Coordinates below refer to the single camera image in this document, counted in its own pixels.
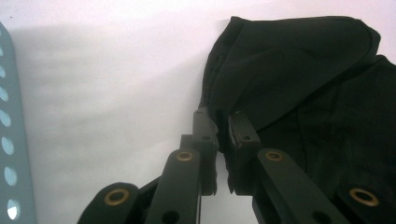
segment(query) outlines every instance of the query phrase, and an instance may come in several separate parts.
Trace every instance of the white wall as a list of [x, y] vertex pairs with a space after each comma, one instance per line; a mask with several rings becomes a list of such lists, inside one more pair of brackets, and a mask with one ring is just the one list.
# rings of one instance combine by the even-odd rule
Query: white wall
[[[17, 53], [39, 224], [76, 223], [103, 187], [142, 187], [191, 133], [207, 54], [231, 16], [344, 15], [396, 63], [396, 1], [0, 0]], [[204, 197], [202, 223], [257, 223], [251, 199]]]

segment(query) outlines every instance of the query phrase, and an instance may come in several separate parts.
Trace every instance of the teal perforated panel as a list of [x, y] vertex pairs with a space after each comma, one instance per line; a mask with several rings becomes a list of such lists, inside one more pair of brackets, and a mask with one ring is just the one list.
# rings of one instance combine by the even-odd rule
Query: teal perforated panel
[[35, 204], [12, 40], [0, 23], [0, 223], [35, 224]]

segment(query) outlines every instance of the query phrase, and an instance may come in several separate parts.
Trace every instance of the black cloth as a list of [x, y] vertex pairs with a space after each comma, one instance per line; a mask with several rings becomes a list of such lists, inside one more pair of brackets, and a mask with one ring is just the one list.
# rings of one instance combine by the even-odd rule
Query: black cloth
[[288, 152], [333, 199], [364, 186], [396, 201], [396, 66], [362, 21], [232, 17], [211, 50], [201, 106], [219, 127], [244, 111], [263, 147]]

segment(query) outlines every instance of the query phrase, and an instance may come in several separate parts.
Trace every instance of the black garment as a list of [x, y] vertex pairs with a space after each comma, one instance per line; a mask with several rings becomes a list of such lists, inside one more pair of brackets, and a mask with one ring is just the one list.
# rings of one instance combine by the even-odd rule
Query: black garment
[[346, 17], [232, 17], [209, 54], [200, 103], [220, 147], [228, 116], [244, 111], [262, 146], [288, 152], [330, 199], [351, 184], [394, 206], [396, 66], [376, 56], [379, 40]]

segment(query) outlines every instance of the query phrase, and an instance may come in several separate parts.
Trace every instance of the hole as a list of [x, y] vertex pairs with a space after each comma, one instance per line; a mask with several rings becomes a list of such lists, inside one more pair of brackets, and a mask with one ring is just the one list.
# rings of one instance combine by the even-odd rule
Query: hole
[[8, 212], [8, 216], [9, 216], [9, 218], [11, 218], [11, 220], [18, 219], [21, 215], [20, 203], [18, 203], [18, 201], [13, 200], [13, 199], [8, 200], [7, 212]]
[[371, 207], [379, 205], [379, 200], [375, 197], [375, 195], [365, 189], [351, 189], [349, 191], [349, 195], [358, 203], [362, 203]]
[[6, 77], [6, 70], [2, 65], [0, 65], [0, 77]]
[[190, 152], [179, 152], [176, 155], [179, 161], [190, 161], [192, 160], [192, 153]]
[[283, 156], [279, 152], [269, 151], [265, 153], [265, 157], [270, 161], [282, 161]]
[[3, 87], [0, 87], [0, 99], [8, 101], [8, 92]]
[[314, 218], [314, 220], [317, 223], [320, 223], [320, 224], [332, 223], [332, 219], [323, 212], [318, 212], [318, 211], [314, 212], [314, 213], [312, 213], [312, 217]]
[[9, 117], [9, 114], [1, 109], [0, 109], [0, 120], [4, 124], [4, 126], [6, 127], [11, 126], [11, 118]]
[[4, 178], [10, 186], [15, 186], [17, 184], [17, 172], [8, 166], [4, 169]]
[[1, 138], [1, 145], [3, 147], [3, 150], [9, 156], [14, 154], [14, 144], [12, 143], [11, 139], [8, 139], [7, 137], [2, 137]]
[[169, 211], [163, 214], [163, 223], [165, 224], [174, 224], [177, 223], [180, 219], [180, 216], [175, 211]]
[[120, 200], [123, 196], [124, 196], [124, 194], [122, 192], [115, 192], [110, 195], [110, 200], [117, 201], [117, 200]]
[[108, 205], [119, 205], [124, 203], [129, 197], [127, 189], [113, 189], [105, 197], [105, 203]]

